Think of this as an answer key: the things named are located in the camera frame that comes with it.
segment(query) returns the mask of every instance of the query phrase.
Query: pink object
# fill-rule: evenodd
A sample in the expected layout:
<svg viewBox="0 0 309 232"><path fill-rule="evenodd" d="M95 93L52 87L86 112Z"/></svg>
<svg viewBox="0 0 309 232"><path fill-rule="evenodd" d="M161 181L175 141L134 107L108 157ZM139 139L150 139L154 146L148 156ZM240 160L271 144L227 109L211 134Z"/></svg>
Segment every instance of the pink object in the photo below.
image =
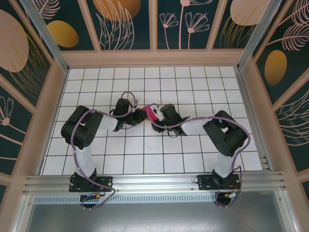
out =
<svg viewBox="0 0 309 232"><path fill-rule="evenodd" d="M147 105L147 106L145 106L144 108L141 108L141 110L144 110L144 111L147 112L148 107L149 107L149 106ZM156 120L158 119L158 118L156 117L154 111L152 110L152 108L149 109L149 116L150 116L150 119L151 119L152 121L156 121Z"/></svg>

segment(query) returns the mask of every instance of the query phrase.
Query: white tile floor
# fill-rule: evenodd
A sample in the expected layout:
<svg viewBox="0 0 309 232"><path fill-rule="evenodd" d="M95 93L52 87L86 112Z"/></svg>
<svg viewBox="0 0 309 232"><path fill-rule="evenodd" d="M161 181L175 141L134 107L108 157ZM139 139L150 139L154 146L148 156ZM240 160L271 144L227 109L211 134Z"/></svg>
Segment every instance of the white tile floor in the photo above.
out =
<svg viewBox="0 0 309 232"><path fill-rule="evenodd" d="M74 173L72 149L60 130L78 105L108 113L128 90L140 107L172 103L182 117L225 110L252 133L232 67L71 69L41 174ZM119 132L99 129L91 151L98 174L211 172L217 159L207 135L170 138L154 131L149 121ZM253 136L238 165L244 171L262 170Z"/></svg>

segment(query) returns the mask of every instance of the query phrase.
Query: enclosure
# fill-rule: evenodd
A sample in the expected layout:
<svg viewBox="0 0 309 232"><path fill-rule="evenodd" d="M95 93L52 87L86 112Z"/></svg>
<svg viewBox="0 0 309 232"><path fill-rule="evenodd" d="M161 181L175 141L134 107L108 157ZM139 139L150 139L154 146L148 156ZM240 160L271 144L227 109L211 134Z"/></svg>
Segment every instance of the enclosure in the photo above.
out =
<svg viewBox="0 0 309 232"><path fill-rule="evenodd" d="M308 0L1 1L1 231L309 230L308 25ZM61 128L79 105L110 113L126 91L140 109L224 110L244 126L233 206L195 182L217 163L209 135L145 120L98 130L92 161L117 191L83 211Z"/></svg>

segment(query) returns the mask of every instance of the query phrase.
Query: cable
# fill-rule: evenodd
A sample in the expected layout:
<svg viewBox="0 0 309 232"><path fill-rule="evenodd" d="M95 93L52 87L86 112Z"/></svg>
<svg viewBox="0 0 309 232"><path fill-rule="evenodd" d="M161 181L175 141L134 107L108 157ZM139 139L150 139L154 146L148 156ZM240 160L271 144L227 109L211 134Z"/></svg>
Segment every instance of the cable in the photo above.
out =
<svg viewBox="0 0 309 232"><path fill-rule="evenodd" d="M149 120L152 124L154 124L156 127L159 127L159 128L162 128L162 129L166 129L166 130L167 130L167 129L175 128L175 127L181 126L182 124L184 124L184 123L186 123L186 122L195 121L195 120L201 120L201 119L203 119L203 120L208 120L208 119L223 120L223 121L227 121L227 122L233 123L233 124L235 124L236 126L240 127L240 128L246 133L246 135L247 135L247 137L248 137L248 141L247 141L247 143L246 143L245 146L243 146L241 149L239 149L239 150L235 153L235 156L234 156L234 159L233 159L233 162L232 162L232 170L235 171L235 170L239 169L239 171L240 171L240 187L239 187L239 191L241 192L241 186L242 186L242 172L241 172L241 166L238 166L237 168L234 168L234 165L235 165L235 161L236 161L238 155L239 155L244 149L246 149L246 148L249 146L249 143L250 143L250 141L251 141L251 137L250 137L249 132L248 132L241 124L239 124L238 122L233 121L233 120L231 120L231 119L225 118L225 117L207 116L207 117L194 117L194 118L189 118L189 119L187 119L187 120L185 120L185 121L183 121L183 122L181 122L181 123L178 123L178 124L176 124L176 125L164 127L164 126L160 126L160 125L156 124L156 123L150 118L150 115L149 115L149 108L150 108L151 106L153 106L153 105L155 105L156 107L159 108L159 105L156 104L156 103L153 103L153 104L151 104L151 105L149 105L149 106L147 107L146 112L147 112L148 120ZM227 205L223 205L223 204L221 204L220 202L217 201L217 198L218 198L219 193L220 193L220 191L216 193L216 196L215 196L215 204L216 204L217 206L219 206L219 207L222 207L222 206L227 207ZM235 197L235 199L232 201L232 203L229 204L229 206L231 206L231 205L236 201L236 199L237 199L237 197Z"/></svg>
<svg viewBox="0 0 309 232"><path fill-rule="evenodd" d="M121 128L121 130L128 130L128 129L131 129L132 127L134 127L134 126L131 126L129 128Z"/></svg>
<svg viewBox="0 0 309 232"><path fill-rule="evenodd" d="M175 135L174 137L171 136L171 135L169 134L169 130L168 130L168 135L169 135L169 137L171 137L171 138L173 138L173 139L178 137L178 135Z"/></svg>
<svg viewBox="0 0 309 232"><path fill-rule="evenodd" d="M102 201L100 204L95 205L95 206L92 207L92 208L88 208L88 210L97 209L97 208L101 207L104 203L106 203L106 202L109 200L109 198L111 198L111 197L116 193L116 190L115 190L114 188L112 188L112 187L105 186L105 185L101 185L101 184L99 184L99 183L97 183L97 182L91 180L90 178L88 178L88 176L85 175L85 173L82 171L81 167L79 166L78 161L77 161L77 158L76 158L76 147L75 147L75 145L74 145L73 138L74 138L75 132L76 132L76 130L77 130L77 127L79 126L79 124L81 123L81 121L82 121L89 113L98 112L98 113L100 113L100 114L103 114L103 115L106 115L106 116L115 117L115 118L125 117L125 116L129 115L129 114L133 111L134 107L136 106L136 99L135 99L134 94L133 94L132 92L130 92L130 91L124 92L124 93L121 95L121 98L123 97L123 95L124 95L125 93L131 94L131 95L133 96L133 107L131 108L131 110L130 110L129 112L127 112L126 114L121 115L121 116L112 116L112 115L108 115L108 114L105 113L105 112L101 112L101 111L99 111L99 110L88 110L88 111L86 111L86 112L81 116L81 118L77 121L77 123L76 123L76 125L75 125L75 127L74 127L74 129L73 129L72 135L71 135L70 143L71 143L71 146L72 146L73 151L74 151L74 153L73 153L74 156L73 156L73 157L74 157L74 162L75 162L75 165L76 165L77 169L81 172L81 174L84 176L84 178L85 178L86 180L88 180L90 183L92 183L92 184L94 184L94 185L96 185L96 186L99 186L99 187L101 187L101 188L104 188L104 189L113 190L113 193L112 193L110 196L108 196L104 201ZM82 201L82 207L83 207L83 209L86 209L86 207L84 206L84 201Z"/></svg>

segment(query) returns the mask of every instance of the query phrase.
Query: teal wallpaper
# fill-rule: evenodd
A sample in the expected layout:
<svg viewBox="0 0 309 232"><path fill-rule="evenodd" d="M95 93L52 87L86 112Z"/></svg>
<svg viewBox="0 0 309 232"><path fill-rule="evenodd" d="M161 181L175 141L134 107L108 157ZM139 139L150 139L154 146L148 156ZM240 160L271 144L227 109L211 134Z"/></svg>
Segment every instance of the teal wallpaper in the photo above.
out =
<svg viewBox="0 0 309 232"><path fill-rule="evenodd" d="M264 41L265 37L267 36L269 30L271 29L271 27L273 26L274 22L276 21L280 11L282 10L283 6L285 5L286 0L282 0L280 3L280 6L278 8L278 10L275 13L275 16L272 18L267 30L265 31L264 35L262 36L262 38L260 39L260 42L258 43L258 45L256 46L255 50L253 51L253 56L255 57L255 54L257 53L257 51L260 49L262 42Z"/></svg>
<svg viewBox="0 0 309 232"><path fill-rule="evenodd" d="M205 49L217 0L159 0L157 49Z"/></svg>
<svg viewBox="0 0 309 232"><path fill-rule="evenodd" d="M148 0L87 0L101 50L150 49Z"/></svg>
<svg viewBox="0 0 309 232"><path fill-rule="evenodd" d="M0 172L12 174L32 118L30 113L0 87Z"/></svg>
<svg viewBox="0 0 309 232"><path fill-rule="evenodd" d="M51 53L51 51L49 50L48 46L46 45L45 41L42 39L39 31L37 30L37 28L34 26L33 22L30 20L29 16L27 15L23 5L21 4L21 2L19 0L17 0L17 3L19 4L20 8L22 9L22 11L24 12L24 14L26 15L28 21L30 22L30 24L32 25L33 29L36 31L36 33L38 34L38 36L40 37L41 41L43 42L44 46L46 47L48 53L50 54L50 56L52 58L54 58L53 54Z"/></svg>
<svg viewBox="0 0 309 232"><path fill-rule="evenodd" d="M292 3L256 62L272 103L309 68L308 5Z"/></svg>
<svg viewBox="0 0 309 232"><path fill-rule="evenodd" d="M309 81L276 115L298 172L309 169Z"/></svg>
<svg viewBox="0 0 309 232"><path fill-rule="evenodd" d="M0 74L36 106L50 63L8 0L0 1Z"/></svg>
<svg viewBox="0 0 309 232"><path fill-rule="evenodd" d="M302 183L304 191L309 201L309 180Z"/></svg>
<svg viewBox="0 0 309 232"><path fill-rule="evenodd" d="M33 0L33 3L61 51L94 50L77 0Z"/></svg>
<svg viewBox="0 0 309 232"><path fill-rule="evenodd" d="M5 194L6 186L5 185L0 185L0 205L3 199L3 196Z"/></svg>
<svg viewBox="0 0 309 232"><path fill-rule="evenodd" d="M267 4L267 0L228 0L213 48L245 48Z"/></svg>

